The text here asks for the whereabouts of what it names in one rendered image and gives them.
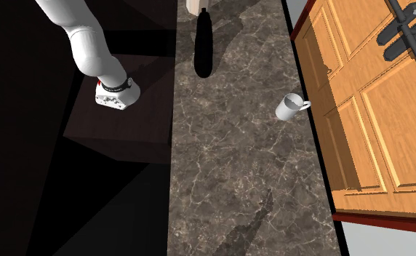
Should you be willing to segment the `white mug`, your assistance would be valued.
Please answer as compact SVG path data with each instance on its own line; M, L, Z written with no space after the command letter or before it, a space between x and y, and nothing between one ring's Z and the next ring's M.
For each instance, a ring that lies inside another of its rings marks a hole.
M282 101L276 107L276 117L282 121L290 120L298 111L311 107L311 101L304 99L295 93L289 93L284 96Z

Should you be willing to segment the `dark robot stand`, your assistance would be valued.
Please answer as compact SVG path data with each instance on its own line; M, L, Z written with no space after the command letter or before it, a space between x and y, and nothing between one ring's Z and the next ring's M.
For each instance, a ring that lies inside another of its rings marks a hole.
M86 76L64 136L115 160L170 163L175 59L141 55L116 58L140 86L138 101L124 110L98 105L97 79Z

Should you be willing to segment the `pale wooden block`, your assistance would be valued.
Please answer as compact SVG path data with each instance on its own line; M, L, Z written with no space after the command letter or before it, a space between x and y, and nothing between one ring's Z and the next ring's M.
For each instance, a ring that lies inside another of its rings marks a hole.
M198 16L203 8L208 10L211 2L212 0L185 0L185 6L190 14Z

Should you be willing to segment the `wooden panelled door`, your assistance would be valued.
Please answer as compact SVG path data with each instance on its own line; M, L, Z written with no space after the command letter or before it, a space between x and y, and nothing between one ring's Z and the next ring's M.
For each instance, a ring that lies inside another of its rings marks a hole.
M416 57L383 56L377 37L395 17L389 0L303 1L291 38L332 217L416 232Z

